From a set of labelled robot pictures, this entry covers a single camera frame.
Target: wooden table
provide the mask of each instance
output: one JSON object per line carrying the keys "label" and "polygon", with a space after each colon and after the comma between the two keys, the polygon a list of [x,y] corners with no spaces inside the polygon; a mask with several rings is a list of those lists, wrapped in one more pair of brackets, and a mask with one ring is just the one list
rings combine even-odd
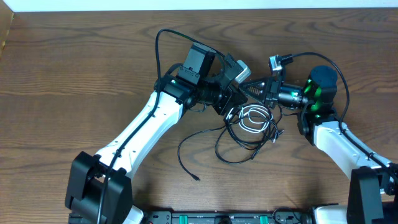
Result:
{"label": "wooden table", "polygon": [[[67,222],[71,162],[109,143],[145,105],[156,81],[154,39],[163,27],[231,52],[249,65],[252,78],[269,76],[271,55],[327,55],[349,85],[351,130],[398,162],[398,9],[18,13],[0,61],[0,223]],[[162,35],[162,71],[183,62],[189,47]],[[287,68],[287,82],[302,85],[319,64],[325,62],[298,58]],[[335,106],[342,112],[341,80],[338,88]],[[141,164],[135,204],[222,211],[347,202],[348,179],[299,134],[295,117],[280,122],[285,133],[277,143],[237,166],[216,158],[218,133],[192,138],[182,159],[201,178],[195,182],[180,168],[177,146],[222,124],[212,108],[184,115]],[[230,137],[220,146],[231,160],[248,155]]]}

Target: wood grain surface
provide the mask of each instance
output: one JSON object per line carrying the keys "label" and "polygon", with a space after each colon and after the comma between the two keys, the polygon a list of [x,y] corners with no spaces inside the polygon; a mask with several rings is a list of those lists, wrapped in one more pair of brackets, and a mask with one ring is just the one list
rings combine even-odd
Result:
{"label": "wood grain surface", "polygon": [[[252,77],[269,76],[268,57],[306,51],[330,57],[351,93],[346,122],[369,147],[398,162],[398,9],[289,9],[19,13],[0,61],[0,223],[66,223],[72,160],[94,154],[140,112],[156,80],[154,39],[177,29],[241,59]],[[190,43],[164,34],[162,71],[183,62]],[[301,85],[324,61],[302,57],[287,68]],[[345,105],[338,81],[335,105]],[[218,133],[187,141],[180,168],[177,146],[189,134],[223,124],[212,108],[187,113],[144,159],[133,181],[140,208],[272,210],[347,203],[349,181],[309,145],[295,117],[257,157],[230,166],[214,154]],[[225,158],[247,152],[230,137]]]}

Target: wooden tabletop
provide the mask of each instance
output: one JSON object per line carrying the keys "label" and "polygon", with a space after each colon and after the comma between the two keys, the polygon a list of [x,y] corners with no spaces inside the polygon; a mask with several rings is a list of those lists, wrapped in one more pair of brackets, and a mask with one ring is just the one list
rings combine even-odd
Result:
{"label": "wooden tabletop", "polygon": [[[67,222],[71,162],[80,151],[94,154],[107,145],[146,104],[157,78],[154,39],[163,27],[231,52],[253,79],[270,75],[271,55],[330,57],[349,85],[346,123],[398,162],[398,9],[18,13],[0,61],[0,223]],[[160,39],[165,72],[185,60],[190,42],[171,34]],[[321,64],[298,58],[287,67],[287,82],[302,85]],[[341,80],[338,88],[340,113]],[[135,204],[222,211],[347,203],[349,180],[299,134],[294,116],[282,119],[285,133],[275,144],[241,165],[216,158],[219,133],[188,140],[181,154],[201,178],[195,182],[179,166],[177,146],[222,124],[212,108],[186,113],[141,164],[132,183]],[[220,148],[227,159],[248,156],[229,136]]]}

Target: white cable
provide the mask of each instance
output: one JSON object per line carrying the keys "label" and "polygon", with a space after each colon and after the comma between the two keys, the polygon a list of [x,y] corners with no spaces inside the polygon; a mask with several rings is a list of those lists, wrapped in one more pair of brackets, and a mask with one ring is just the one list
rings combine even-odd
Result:
{"label": "white cable", "polygon": [[[264,121],[253,121],[250,117],[250,116],[253,116],[253,115],[251,115],[252,112],[259,114],[260,117],[264,118]],[[249,121],[252,122],[253,124],[261,124],[261,128],[260,129],[259,128],[251,128],[251,127],[246,126],[245,123],[243,122],[243,120],[244,120],[243,117],[245,117],[245,116],[248,116]],[[261,106],[261,105],[244,106],[241,109],[241,111],[239,112],[239,119],[240,119],[239,125],[243,130],[256,134],[256,133],[260,133],[260,132],[264,131],[265,129],[267,129],[268,125],[269,125],[269,121],[271,121],[273,118],[274,117],[273,117],[272,113],[265,106]]]}

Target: white background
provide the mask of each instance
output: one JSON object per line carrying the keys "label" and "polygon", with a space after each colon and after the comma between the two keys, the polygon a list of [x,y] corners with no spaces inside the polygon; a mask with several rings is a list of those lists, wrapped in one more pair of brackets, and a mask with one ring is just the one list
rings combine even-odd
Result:
{"label": "white background", "polygon": [[4,0],[4,2],[14,12],[398,7],[398,0]]}

